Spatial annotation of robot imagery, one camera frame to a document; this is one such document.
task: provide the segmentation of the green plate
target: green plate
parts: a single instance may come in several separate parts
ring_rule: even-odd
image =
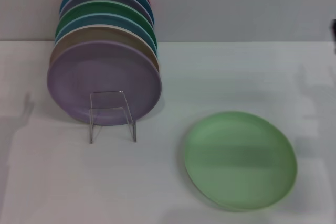
[[[131,19],[132,21],[138,23],[140,26],[142,26],[143,29],[146,30],[146,32],[151,36],[155,45],[157,46],[157,41],[155,33],[153,31],[153,27],[142,14],[140,14],[137,10],[133,9],[128,5],[109,0],[93,0],[83,2],[67,11],[58,23],[55,32],[55,38],[57,37],[61,29],[65,27],[72,20],[81,17],[83,15],[94,13],[112,13]]]
[[[268,207],[295,183],[297,161],[289,141],[255,115],[212,115],[197,123],[185,141],[185,167],[191,180],[227,210]]]

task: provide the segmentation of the plate stand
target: plate stand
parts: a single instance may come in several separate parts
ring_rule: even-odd
[[[120,97],[123,98],[122,100],[125,101],[125,106],[120,106],[120,107],[114,107],[114,106],[104,106],[104,107],[95,107],[94,106],[94,100],[95,98],[98,98],[98,97],[105,97],[105,98],[108,98],[108,97]],[[130,132],[131,132],[131,135],[132,135],[132,138],[133,138],[133,142],[136,143],[136,139],[137,139],[137,128],[136,128],[136,124],[135,124],[135,121],[133,120],[133,117],[131,115],[131,111],[130,111],[130,108],[128,106],[128,103],[127,103],[127,99],[126,99],[126,96],[124,94],[123,91],[108,91],[108,92],[93,92],[90,94],[90,109],[89,109],[89,116],[90,116],[90,144],[93,144],[93,128],[94,128],[94,120],[95,120],[95,117],[93,116],[94,112],[95,111],[111,111],[111,113],[113,113],[113,111],[115,110],[123,110],[124,112],[124,115],[125,115],[125,119],[127,121],[127,125],[130,129]]]

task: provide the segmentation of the gray wall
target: gray wall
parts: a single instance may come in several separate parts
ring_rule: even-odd
[[[0,39],[53,39],[61,0],[0,0]],[[336,0],[151,0],[159,41],[328,41]]]

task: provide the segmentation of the stack of plates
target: stack of plates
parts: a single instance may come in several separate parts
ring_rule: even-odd
[[[47,77],[54,101],[89,123],[90,94],[123,91],[134,120],[161,94],[154,17],[149,0],[62,0]],[[96,107],[124,106],[123,97]],[[98,125],[125,124],[122,111],[100,112]]]

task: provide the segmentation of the green plate rim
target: green plate rim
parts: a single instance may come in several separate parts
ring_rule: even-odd
[[[188,170],[188,163],[186,160],[186,147],[187,144],[189,142],[189,136],[191,135],[191,133],[203,122],[209,120],[212,117],[215,116],[219,116],[219,115],[227,115],[227,114],[241,114],[241,115],[247,115],[250,117],[254,117],[258,120],[263,121],[264,123],[268,124],[270,127],[272,127],[274,130],[276,130],[280,135],[282,135],[283,139],[285,140],[286,144],[288,145],[288,151],[290,152],[292,159],[293,159],[293,170],[294,170],[294,176],[292,179],[292,183],[289,186],[288,190],[286,190],[286,192],[281,195],[279,198],[277,198],[276,200],[274,200],[272,203],[270,203],[268,206],[264,206],[264,207],[259,207],[259,208],[249,208],[249,209],[244,209],[244,208],[236,208],[236,207],[231,207],[230,205],[226,205],[226,204],[222,204],[220,201],[218,201],[216,199],[216,197],[210,197],[211,195],[207,192],[204,192],[203,190],[201,190],[198,186],[197,183],[193,180],[193,176],[190,174],[189,170]],[[291,143],[289,142],[288,138],[283,134],[283,132],[281,130],[279,130],[277,127],[275,127],[273,124],[271,124],[270,122],[268,122],[267,120],[263,119],[260,116],[251,114],[251,113],[247,113],[247,112],[243,112],[243,111],[225,111],[225,112],[218,112],[215,114],[211,114],[205,118],[200,119],[198,122],[196,122],[192,128],[188,131],[188,133],[184,136],[183,138],[184,141],[184,145],[183,145],[183,155],[184,155],[184,166],[185,169],[187,171],[187,174],[190,177],[190,180],[192,181],[192,183],[195,185],[195,187],[198,189],[198,191],[200,191],[207,199],[211,200],[212,202],[216,203],[219,207],[221,207],[222,209],[225,210],[229,210],[229,211],[236,211],[236,212],[252,212],[252,211],[257,211],[257,210],[262,210],[268,207],[273,206],[274,204],[276,204],[277,202],[281,201],[282,199],[284,199],[288,194],[290,194],[290,192],[293,190],[294,185],[296,183],[297,180],[297,176],[298,176],[298,161],[297,161],[297,157],[295,154],[295,151],[293,149],[293,146],[291,145]]]

